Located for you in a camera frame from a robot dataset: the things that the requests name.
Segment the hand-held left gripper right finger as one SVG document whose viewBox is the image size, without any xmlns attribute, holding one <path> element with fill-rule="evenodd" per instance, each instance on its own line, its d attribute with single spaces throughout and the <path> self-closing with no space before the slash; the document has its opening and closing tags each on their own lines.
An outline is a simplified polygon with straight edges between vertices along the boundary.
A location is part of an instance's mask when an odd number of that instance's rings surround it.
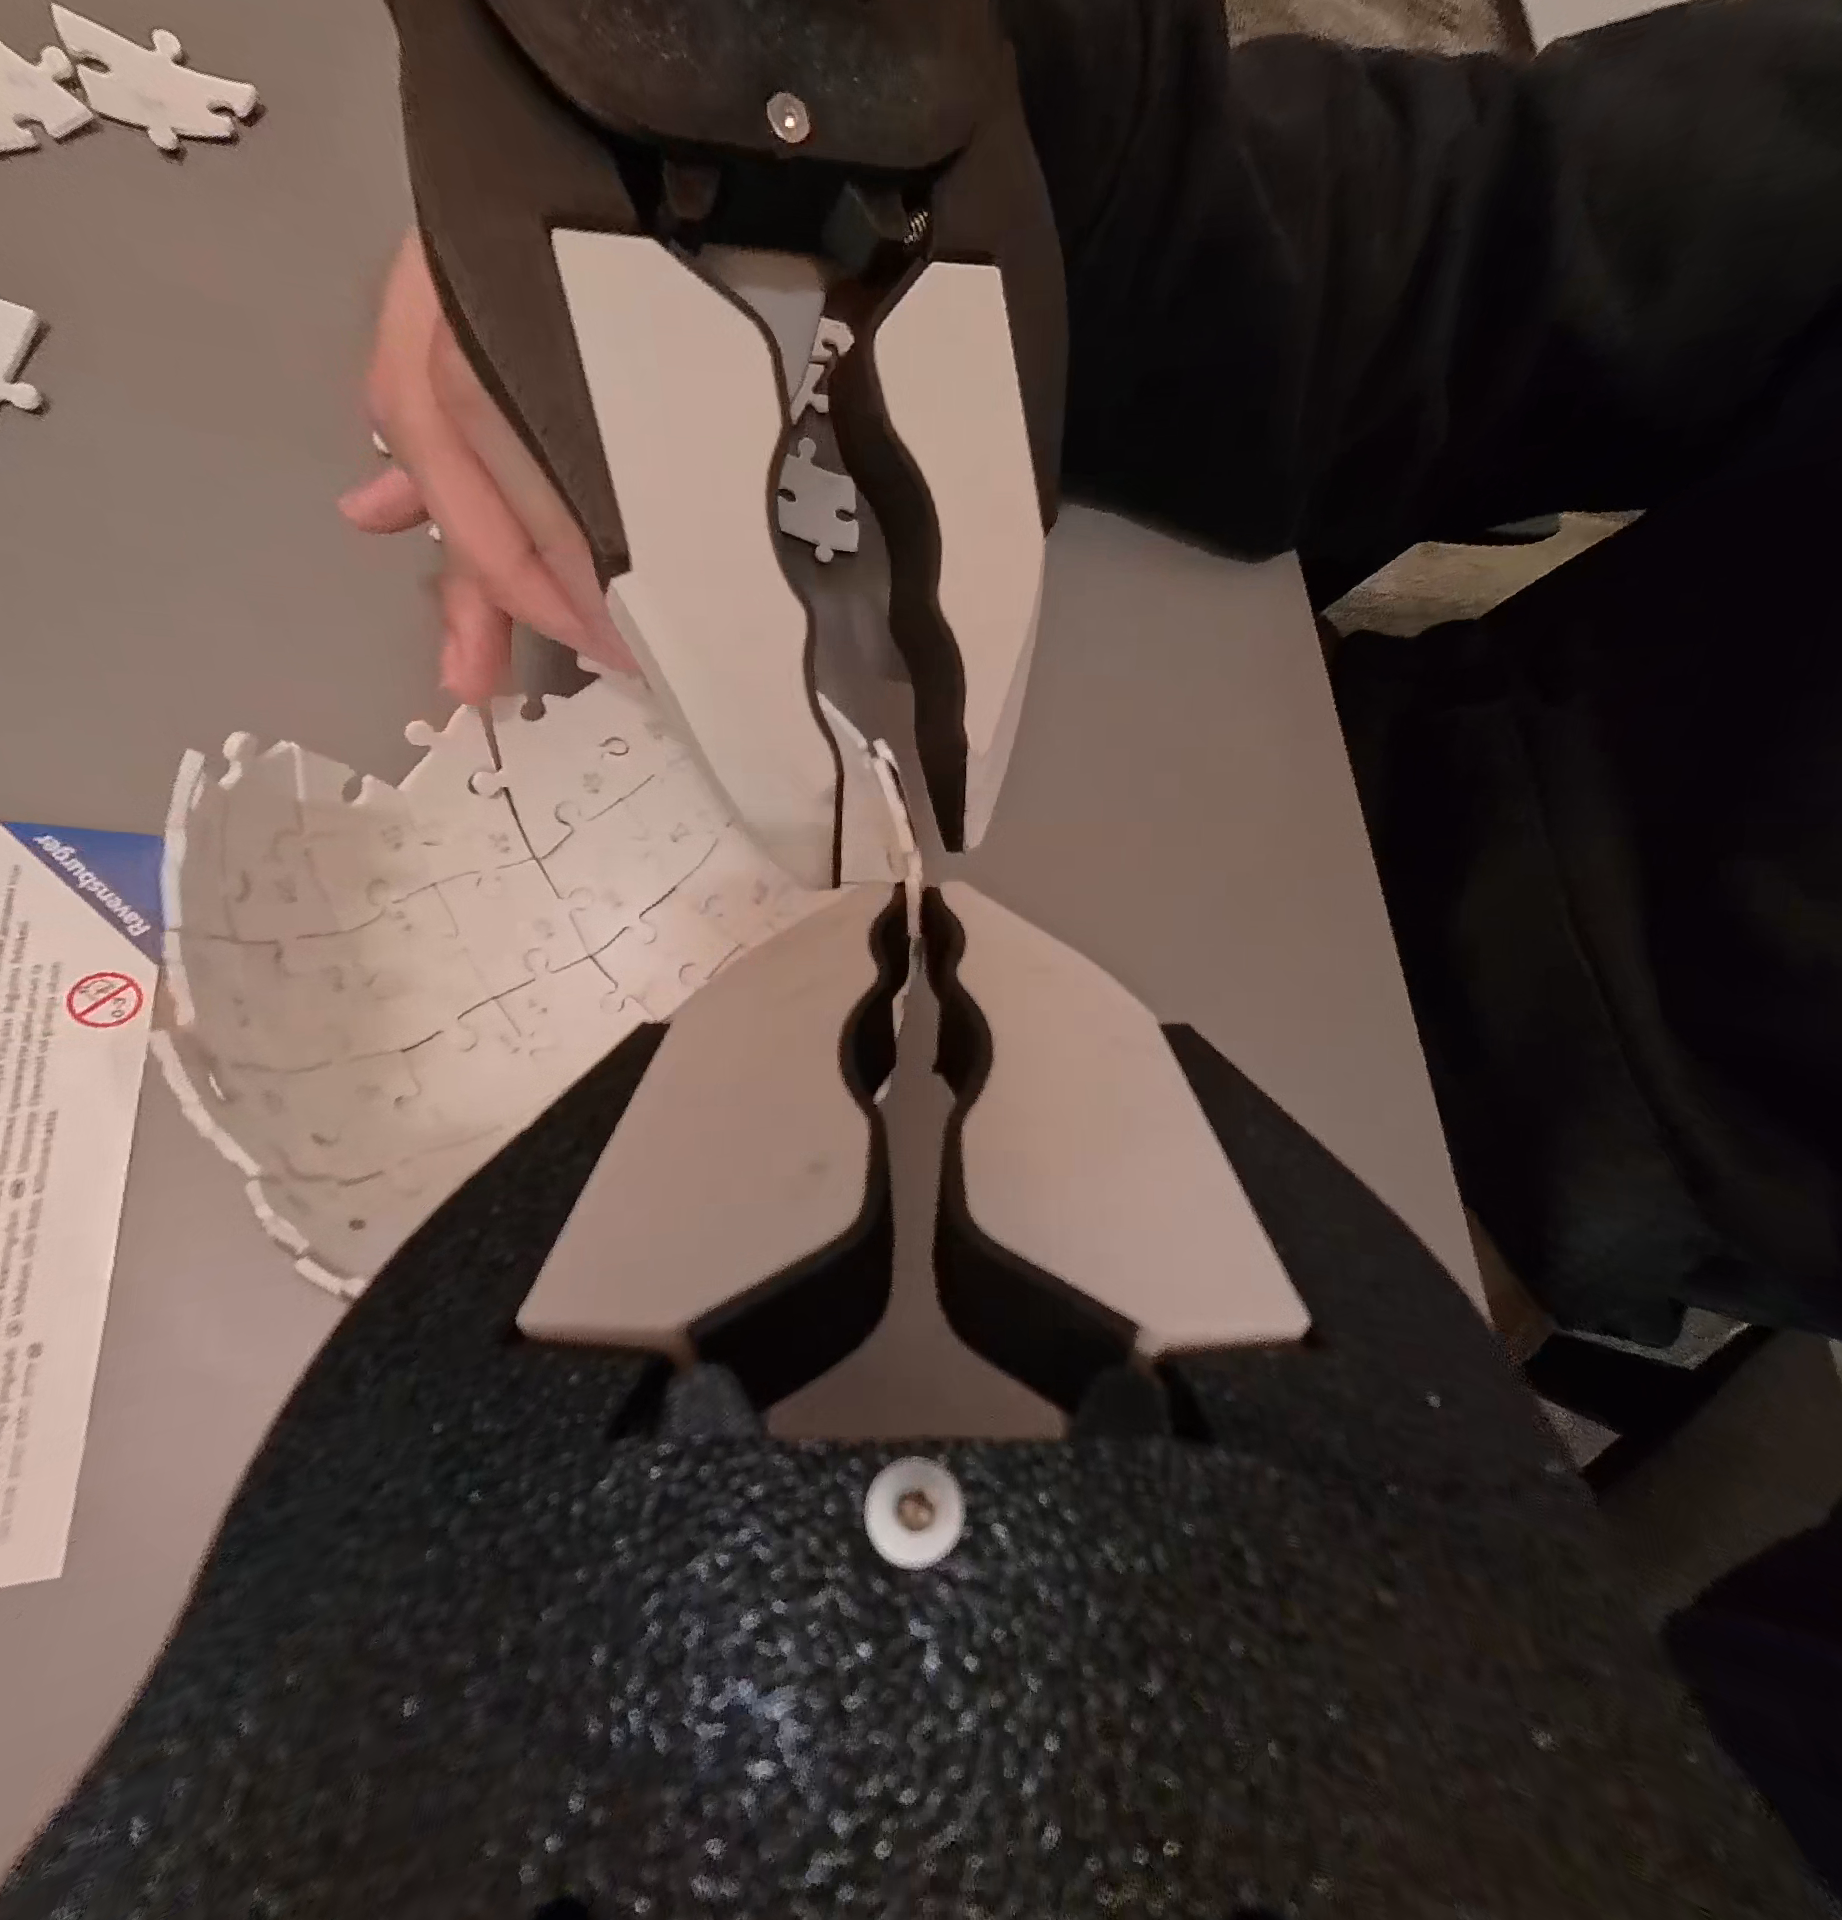
<svg viewBox="0 0 1842 1920">
<path fill-rule="evenodd" d="M 962 1343 L 1062 1412 L 1124 1368 L 1298 1346 L 1313 1317 L 1174 1030 L 971 885 L 924 898 L 951 1090 L 934 1280 Z"/>
</svg>

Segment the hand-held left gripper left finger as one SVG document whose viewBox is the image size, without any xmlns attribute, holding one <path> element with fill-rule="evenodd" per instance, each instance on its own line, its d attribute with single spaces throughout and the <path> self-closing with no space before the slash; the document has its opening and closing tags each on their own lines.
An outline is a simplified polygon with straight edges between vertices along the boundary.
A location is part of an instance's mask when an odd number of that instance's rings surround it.
<svg viewBox="0 0 1842 1920">
<path fill-rule="evenodd" d="M 838 890 L 667 1023 L 519 1328 L 732 1373 L 771 1410 L 891 1299 L 879 1092 L 908 984 L 908 898 Z"/>
</svg>

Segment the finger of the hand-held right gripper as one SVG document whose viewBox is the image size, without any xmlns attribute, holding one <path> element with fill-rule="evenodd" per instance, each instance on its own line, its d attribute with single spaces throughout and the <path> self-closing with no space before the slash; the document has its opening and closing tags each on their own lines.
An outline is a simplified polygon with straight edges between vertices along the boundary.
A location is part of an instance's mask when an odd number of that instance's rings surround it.
<svg viewBox="0 0 1842 1920">
<path fill-rule="evenodd" d="M 742 825 L 833 889 L 843 770 L 777 547 L 781 344 L 652 235 L 555 226 L 550 248 L 629 551 L 612 618 Z"/>
<path fill-rule="evenodd" d="M 1019 733 L 1047 548 L 1001 270 L 913 270 L 841 360 L 832 404 L 887 551 L 936 830 L 964 855 L 993 826 Z"/>
</svg>

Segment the partly built puzzle ball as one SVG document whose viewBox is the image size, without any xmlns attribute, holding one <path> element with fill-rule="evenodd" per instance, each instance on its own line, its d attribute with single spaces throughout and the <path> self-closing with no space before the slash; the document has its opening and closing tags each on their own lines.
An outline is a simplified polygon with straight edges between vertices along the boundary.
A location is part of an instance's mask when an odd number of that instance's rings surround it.
<svg viewBox="0 0 1842 1920">
<path fill-rule="evenodd" d="M 383 782 L 234 733 L 167 800 L 155 1054 L 340 1301 L 638 1025 L 832 900 L 630 675 L 407 739 L 419 765 Z"/>
</svg>

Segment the person's right forearm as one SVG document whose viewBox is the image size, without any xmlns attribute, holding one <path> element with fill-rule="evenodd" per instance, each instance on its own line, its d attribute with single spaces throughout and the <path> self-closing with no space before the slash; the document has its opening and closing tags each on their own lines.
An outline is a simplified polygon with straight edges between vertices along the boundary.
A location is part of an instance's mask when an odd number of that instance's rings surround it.
<svg viewBox="0 0 1842 1920">
<path fill-rule="evenodd" d="M 1070 299 L 1070 496 L 1378 566 L 1648 510 L 1842 348 L 1842 3 L 1533 59 L 1004 3 Z"/>
</svg>

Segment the person's right hand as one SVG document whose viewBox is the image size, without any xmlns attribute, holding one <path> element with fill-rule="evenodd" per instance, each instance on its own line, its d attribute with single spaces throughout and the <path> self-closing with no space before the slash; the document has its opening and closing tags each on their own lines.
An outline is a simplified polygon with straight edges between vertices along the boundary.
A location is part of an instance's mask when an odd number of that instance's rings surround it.
<svg viewBox="0 0 1842 1920">
<path fill-rule="evenodd" d="M 444 692 L 509 690 L 520 625 L 632 675 L 589 540 L 458 346 L 417 226 L 388 267 L 367 395 L 385 464 L 339 508 L 374 536 L 438 527 Z"/>
</svg>

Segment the person's black clothing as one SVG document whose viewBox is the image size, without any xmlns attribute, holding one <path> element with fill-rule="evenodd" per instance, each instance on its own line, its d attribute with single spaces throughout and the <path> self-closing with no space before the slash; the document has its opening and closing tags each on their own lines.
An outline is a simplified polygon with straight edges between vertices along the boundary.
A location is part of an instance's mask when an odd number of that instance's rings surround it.
<svg viewBox="0 0 1842 1920">
<path fill-rule="evenodd" d="M 1342 729 L 1468 1209 L 1560 1323 L 1842 1342 L 1842 339 Z"/>
</svg>

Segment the white instruction leaflet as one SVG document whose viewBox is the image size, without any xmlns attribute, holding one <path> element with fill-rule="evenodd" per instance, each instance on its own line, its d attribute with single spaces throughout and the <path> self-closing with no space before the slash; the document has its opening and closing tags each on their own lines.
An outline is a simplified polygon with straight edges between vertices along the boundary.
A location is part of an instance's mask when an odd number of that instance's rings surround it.
<svg viewBox="0 0 1842 1920">
<path fill-rule="evenodd" d="M 0 1590 L 64 1571 L 164 958 L 159 838 L 0 823 Z"/>
</svg>

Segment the dark chair frame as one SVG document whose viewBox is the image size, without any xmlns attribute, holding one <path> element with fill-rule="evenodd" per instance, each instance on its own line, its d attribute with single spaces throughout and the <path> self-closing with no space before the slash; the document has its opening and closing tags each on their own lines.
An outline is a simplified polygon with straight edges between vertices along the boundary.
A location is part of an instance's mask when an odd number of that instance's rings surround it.
<svg viewBox="0 0 1842 1920">
<path fill-rule="evenodd" d="M 1814 1335 L 1716 1319 L 1674 1348 L 1552 1333 L 1518 1364 L 1595 1494 L 1704 1426 L 1750 1439 L 1842 1432 L 1842 1373 Z"/>
</svg>

